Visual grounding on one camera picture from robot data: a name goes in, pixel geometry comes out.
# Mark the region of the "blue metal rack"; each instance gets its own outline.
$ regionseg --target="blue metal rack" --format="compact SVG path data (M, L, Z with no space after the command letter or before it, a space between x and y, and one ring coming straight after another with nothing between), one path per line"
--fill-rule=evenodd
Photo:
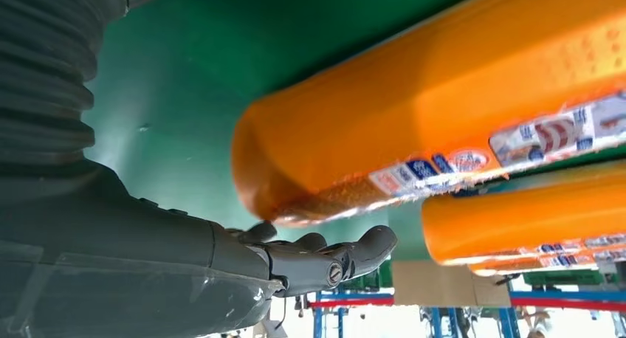
M517 325L517 315L514 308L500 308L498 310L504 338L519 338L520 328Z
M514 299L555 299L626 303L626 292L511 292Z

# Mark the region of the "gray robot arm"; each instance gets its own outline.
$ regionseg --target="gray robot arm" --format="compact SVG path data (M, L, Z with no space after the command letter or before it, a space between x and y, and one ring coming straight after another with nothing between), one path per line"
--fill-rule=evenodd
M135 199L83 157L83 82L133 4L0 0L0 337L201 337L377 268L396 244L387 227L266 242Z

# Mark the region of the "orange cylindrical container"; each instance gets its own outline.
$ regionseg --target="orange cylindrical container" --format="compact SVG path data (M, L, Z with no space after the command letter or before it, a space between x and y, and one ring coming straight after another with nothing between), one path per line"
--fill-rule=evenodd
M599 264L626 261L626 246L604 250L583 250L569 255L547 255L517 261L472 264L469 268L480 276L510 275L559 269L589 269Z
M469 0L253 103L248 209L310 224L625 141L626 0Z
M546 244L565 248L560 252L577 244L581 250L593 249L604 246L607 235L626 232L626 162L528 178L503 184L499 191L515 189L517 182L538 185L510 193L427 199L422 223L433 259L453 265L534 258Z

